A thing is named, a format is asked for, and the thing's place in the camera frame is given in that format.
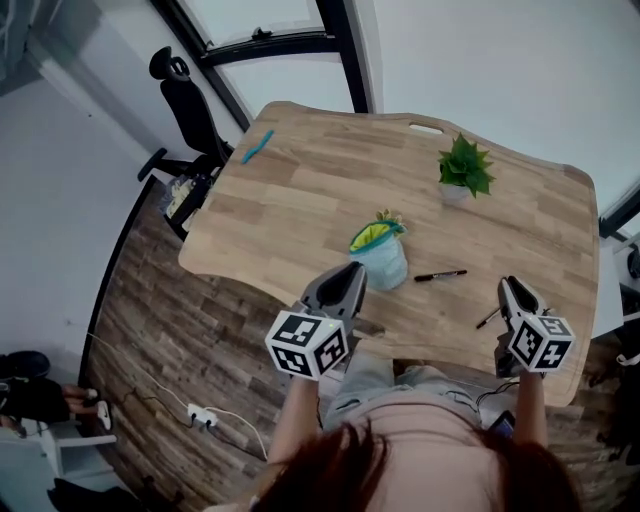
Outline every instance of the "blue pen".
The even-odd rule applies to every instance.
[[[260,144],[258,144],[255,148],[251,148],[249,151],[246,152],[246,154],[242,157],[242,163],[246,164],[253,155],[255,155],[258,151],[260,151],[264,145],[269,142],[269,139],[271,138],[271,136],[273,135],[273,130],[269,130],[264,137],[262,137],[262,140],[260,141]]]

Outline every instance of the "wooden desk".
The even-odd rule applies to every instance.
[[[425,133],[411,124],[439,128]],[[246,165],[245,152],[275,133]],[[451,206],[437,186],[438,150],[462,132],[490,150],[491,196]],[[353,115],[275,102],[260,113],[196,215],[180,264],[244,281],[286,304],[327,269],[348,261],[354,234],[376,210],[400,212],[410,275],[465,268],[464,277],[368,290],[361,316],[386,329],[364,341],[396,358],[440,360],[494,373],[500,277],[540,292],[577,335],[562,370],[545,379],[547,404],[567,405],[591,338],[598,227],[591,179],[412,114]]]

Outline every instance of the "pink shirt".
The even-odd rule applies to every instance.
[[[499,503],[498,461],[474,435],[464,405],[424,392],[384,395],[351,411],[354,425],[369,418],[391,453],[368,510],[491,511]],[[238,510],[234,505],[205,512]]]

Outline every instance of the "black marker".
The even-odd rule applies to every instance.
[[[498,316],[498,313],[500,313],[500,308],[496,308],[495,310],[493,310],[488,317],[486,317],[484,320],[482,320],[482,322],[476,325],[476,329],[482,329],[485,325],[491,322],[491,320]]]
[[[438,279],[439,277],[463,276],[466,273],[466,270],[452,270],[451,272],[438,272],[437,274],[425,274],[423,276],[416,276],[413,278],[413,280],[420,283],[422,281],[432,281],[433,279]]]

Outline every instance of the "wooden floor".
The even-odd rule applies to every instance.
[[[286,381],[274,370],[263,339],[281,304],[217,277],[197,277],[177,262],[180,241],[157,211],[157,184],[128,235],[105,296],[87,377],[112,401],[118,442],[103,453],[135,492],[152,476],[168,498],[180,491],[181,510],[223,503],[263,467],[255,434],[220,414],[217,438],[189,428],[186,410],[140,368],[187,403],[232,411],[253,423],[268,445]],[[587,510],[612,510],[639,471],[609,462],[596,442],[610,421],[612,380],[588,389],[617,351],[615,337],[592,343],[573,404],[549,410],[551,450],[580,482]]]

